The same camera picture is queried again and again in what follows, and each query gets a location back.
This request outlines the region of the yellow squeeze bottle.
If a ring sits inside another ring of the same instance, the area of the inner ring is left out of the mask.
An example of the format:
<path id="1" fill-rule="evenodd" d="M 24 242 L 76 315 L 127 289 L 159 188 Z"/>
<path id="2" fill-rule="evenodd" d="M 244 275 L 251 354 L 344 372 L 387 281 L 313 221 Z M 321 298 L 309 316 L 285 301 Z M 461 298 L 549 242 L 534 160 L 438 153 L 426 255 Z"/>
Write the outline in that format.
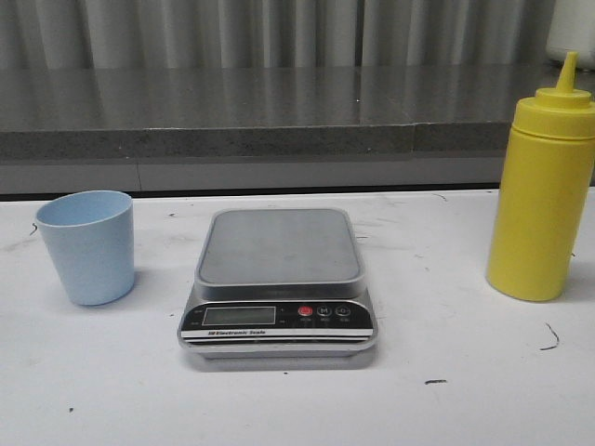
<path id="1" fill-rule="evenodd" d="M 594 170 L 594 100 L 575 86 L 578 54 L 557 84 L 516 105 L 486 270 L 497 291 L 544 302 L 564 288 Z"/>

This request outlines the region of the light blue plastic cup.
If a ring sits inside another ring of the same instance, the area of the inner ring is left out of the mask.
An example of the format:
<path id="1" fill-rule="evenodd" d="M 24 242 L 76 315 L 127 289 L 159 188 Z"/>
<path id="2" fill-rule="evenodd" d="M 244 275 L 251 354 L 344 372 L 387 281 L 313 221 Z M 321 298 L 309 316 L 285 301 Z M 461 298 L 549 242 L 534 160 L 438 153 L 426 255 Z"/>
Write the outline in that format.
<path id="1" fill-rule="evenodd" d="M 35 223 L 74 304 L 108 304 L 133 288 L 133 200 L 128 194 L 91 190 L 66 195 L 44 204 Z"/>

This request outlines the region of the white container in background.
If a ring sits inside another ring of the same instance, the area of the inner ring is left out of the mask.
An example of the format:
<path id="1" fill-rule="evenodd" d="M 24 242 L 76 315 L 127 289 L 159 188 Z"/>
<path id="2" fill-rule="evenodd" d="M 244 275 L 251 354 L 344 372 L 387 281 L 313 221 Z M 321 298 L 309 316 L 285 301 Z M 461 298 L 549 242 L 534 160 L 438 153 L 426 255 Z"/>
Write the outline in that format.
<path id="1" fill-rule="evenodd" d="M 578 54 L 576 67 L 594 71 L 594 0 L 557 0 L 549 26 L 546 55 L 563 62 L 568 51 Z"/>

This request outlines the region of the grey stone counter ledge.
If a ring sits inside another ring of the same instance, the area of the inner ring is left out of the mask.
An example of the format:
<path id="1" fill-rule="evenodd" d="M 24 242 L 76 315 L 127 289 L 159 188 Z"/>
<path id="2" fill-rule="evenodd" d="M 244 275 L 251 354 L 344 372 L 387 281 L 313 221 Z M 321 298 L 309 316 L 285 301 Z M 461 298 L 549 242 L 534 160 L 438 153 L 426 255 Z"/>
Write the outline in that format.
<path id="1" fill-rule="evenodd" d="M 551 64 L 8 70 L 1 191 L 137 196 L 493 186 Z"/>

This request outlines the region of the silver electronic kitchen scale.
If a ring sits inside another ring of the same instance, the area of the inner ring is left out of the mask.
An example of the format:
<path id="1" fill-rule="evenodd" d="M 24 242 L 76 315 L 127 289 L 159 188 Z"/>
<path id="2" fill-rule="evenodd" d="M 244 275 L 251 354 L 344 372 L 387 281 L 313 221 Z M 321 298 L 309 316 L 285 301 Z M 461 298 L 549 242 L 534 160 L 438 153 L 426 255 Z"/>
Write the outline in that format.
<path id="1" fill-rule="evenodd" d="M 368 358 L 377 319 L 349 215 L 338 208 L 215 214 L 178 341 L 205 360 Z"/>

